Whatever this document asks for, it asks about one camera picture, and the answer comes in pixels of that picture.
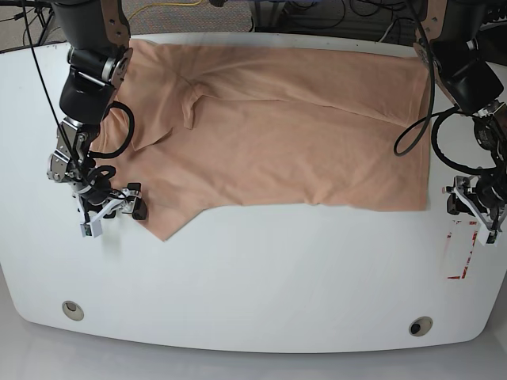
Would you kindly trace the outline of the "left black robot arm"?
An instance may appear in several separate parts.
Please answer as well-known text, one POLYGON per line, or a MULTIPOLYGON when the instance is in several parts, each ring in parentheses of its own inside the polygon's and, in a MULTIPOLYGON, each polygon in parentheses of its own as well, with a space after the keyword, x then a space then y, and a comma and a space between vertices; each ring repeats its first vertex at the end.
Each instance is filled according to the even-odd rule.
POLYGON ((479 50, 477 34, 486 15, 499 1, 425 1, 417 19, 416 52, 430 72, 433 86, 452 102, 439 112, 431 130, 434 154, 458 172, 448 194, 450 215, 469 214, 479 223, 478 240, 492 245, 506 219, 506 104, 499 100, 504 90, 479 50), (438 134, 451 116, 473 121, 477 144, 490 153, 493 166, 476 168, 448 158, 439 147, 438 134))

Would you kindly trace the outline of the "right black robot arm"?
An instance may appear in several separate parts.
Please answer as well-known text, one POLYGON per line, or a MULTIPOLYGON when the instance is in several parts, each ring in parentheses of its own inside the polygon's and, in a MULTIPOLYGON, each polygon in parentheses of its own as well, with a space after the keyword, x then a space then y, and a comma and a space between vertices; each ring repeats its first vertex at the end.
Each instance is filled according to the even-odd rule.
POLYGON ((117 158, 125 152, 135 131, 132 110, 115 99, 132 58, 130 26, 120 1, 53 1, 51 7, 71 47, 70 70, 59 99, 65 116, 57 124, 48 178, 70 185, 82 219, 82 235, 95 238, 102 233, 102 219, 118 212, 135 220, 147 217, 141 185, 129 183, 115 189, 111 185, 115 168, 97 164, 99 159, 117 158), (93 151, 101 122, 112 109, 128 118, 127 136, 112 152, 93 151))

